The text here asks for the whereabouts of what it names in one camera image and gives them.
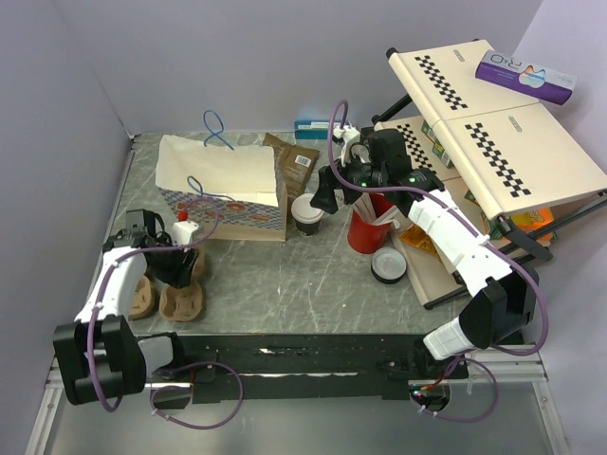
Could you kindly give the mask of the white plastic cup lid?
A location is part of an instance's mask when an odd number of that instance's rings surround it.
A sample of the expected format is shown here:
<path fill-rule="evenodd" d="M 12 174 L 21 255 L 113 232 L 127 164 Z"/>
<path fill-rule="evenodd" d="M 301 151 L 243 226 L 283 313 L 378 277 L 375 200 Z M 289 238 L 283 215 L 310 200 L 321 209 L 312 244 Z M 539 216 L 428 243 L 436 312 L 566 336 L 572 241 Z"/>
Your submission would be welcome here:
<path fill-rule="evenodd" d="M 291 204 L 290 213 L 296 221 L 313 224 L 322 219 L 323 211 L 311 205 L 312 199 L 312 193 L 304 193 L 294 199 Z"/>

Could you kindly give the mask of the black paper coffee cup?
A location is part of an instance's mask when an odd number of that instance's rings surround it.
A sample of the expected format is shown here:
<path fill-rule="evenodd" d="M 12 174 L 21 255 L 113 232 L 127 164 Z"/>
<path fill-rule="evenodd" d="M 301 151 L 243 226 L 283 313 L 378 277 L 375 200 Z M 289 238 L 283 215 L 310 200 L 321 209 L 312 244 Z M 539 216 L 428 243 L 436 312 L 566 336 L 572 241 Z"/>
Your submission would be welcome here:
<path fill-rule="evenodd" d="M 318 233 L 321 225 L 321 220 L 307 223 L 300 220 L 295 220 L 295 227 L 298 232 L 305 237 L 314 236 Z"/>

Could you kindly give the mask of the brown pulp cup carrier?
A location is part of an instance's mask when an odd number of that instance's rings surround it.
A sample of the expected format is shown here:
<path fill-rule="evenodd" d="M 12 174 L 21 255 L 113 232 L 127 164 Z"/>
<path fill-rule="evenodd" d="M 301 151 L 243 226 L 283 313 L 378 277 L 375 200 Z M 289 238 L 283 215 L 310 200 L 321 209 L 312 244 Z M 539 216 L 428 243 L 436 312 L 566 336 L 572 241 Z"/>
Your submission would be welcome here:
<path fill-rule="evenodd" d="M 160 293 L 159 314 L 172 322 L 190 322 L 198 318 L 204 309 L 205 296 L 201 278 L 205 272 L 205 252 L 197 249 L 191 282 L 183 288 L 165 287 Z"/>

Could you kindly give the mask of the blue checkered paper bag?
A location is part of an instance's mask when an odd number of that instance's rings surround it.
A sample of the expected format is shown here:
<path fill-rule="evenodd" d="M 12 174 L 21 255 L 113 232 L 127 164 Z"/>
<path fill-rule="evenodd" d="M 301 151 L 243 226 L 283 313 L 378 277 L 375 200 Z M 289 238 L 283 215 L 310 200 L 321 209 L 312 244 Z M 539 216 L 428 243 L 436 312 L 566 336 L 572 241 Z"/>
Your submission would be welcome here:
<path fill-rule="evenodd" d="M 214 239 L 285 240 L 287 191 L 281 159 L 270 146 L 164 135 L 156 187 L 178 219 L 203 228 L 218 221 Z"/>

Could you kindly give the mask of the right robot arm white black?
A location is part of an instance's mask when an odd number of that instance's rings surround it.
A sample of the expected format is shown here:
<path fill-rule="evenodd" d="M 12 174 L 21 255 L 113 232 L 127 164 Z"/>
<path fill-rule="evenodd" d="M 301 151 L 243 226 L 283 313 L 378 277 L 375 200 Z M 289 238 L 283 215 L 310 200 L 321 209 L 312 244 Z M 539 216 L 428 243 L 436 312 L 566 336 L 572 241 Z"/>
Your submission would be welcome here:
<path fill-rule="evenodd" d="M 414 168 L 397 129 L 368 136 L 368 159 L 351 154 L 358 130 L 332 127 L 328 140 L 342 140 L 339 157 L 319 171 L 311 205 L 333 214 L 336 190 L 347 205 L 377 192 L 428 234 L 463 279 L 471 300 L 452 321 L 426 334 L 414 354 L 415 369 L 425 377 L 445 370 L 448 358 L 486 349 L 524 327 L 533 318 L 539 286 L 524 267 L 497 250 L 463 215 L 443 182 L 427 168 Z"/>

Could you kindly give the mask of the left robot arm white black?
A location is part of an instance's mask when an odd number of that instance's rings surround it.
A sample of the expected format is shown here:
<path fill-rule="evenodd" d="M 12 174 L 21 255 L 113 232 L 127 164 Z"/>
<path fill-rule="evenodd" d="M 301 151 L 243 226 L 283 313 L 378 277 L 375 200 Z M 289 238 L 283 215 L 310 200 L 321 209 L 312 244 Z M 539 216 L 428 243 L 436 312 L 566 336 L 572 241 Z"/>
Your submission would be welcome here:
<path fill-rule="evenodd" d="M 82 405 L 143 391 L 157 372 L 168 381 L 185 374 L 188 358 L 174 333 L 137 338 L 127 318 L 146 272 L 173 288 L 191 284 L 200 226 L 181 219 L 166 228 L 148 209 L 128 211 L 124 227 L 102 246 L 101 272 L 73 322 L 56 327 L 53 347 L 68 401 Z"/>

